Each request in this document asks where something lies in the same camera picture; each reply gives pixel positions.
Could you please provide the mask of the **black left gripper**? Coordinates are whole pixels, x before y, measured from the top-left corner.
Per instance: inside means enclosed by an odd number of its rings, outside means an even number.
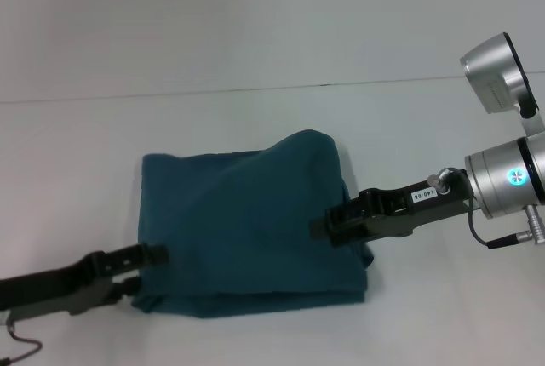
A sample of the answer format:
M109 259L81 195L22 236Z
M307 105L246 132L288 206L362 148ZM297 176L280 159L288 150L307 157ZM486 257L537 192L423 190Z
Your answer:
M56 312L79 315L118 303L141 290L139 276L114 283L113 276L169 262L163 245L135 244L106 253L96 251L78 262L54 270L1 281L1 313L44 316Z

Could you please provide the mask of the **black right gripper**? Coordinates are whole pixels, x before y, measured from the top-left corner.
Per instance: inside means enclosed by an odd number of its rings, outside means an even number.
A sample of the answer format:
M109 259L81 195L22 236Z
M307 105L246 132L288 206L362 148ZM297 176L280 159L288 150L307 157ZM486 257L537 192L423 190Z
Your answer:
M419 227L466 214L466 185L454 179L446 194L439 194L426 181L395 189L367 189L359 200L327 209L309 222L312 240L327 240L333 247L385 237L408 237Z

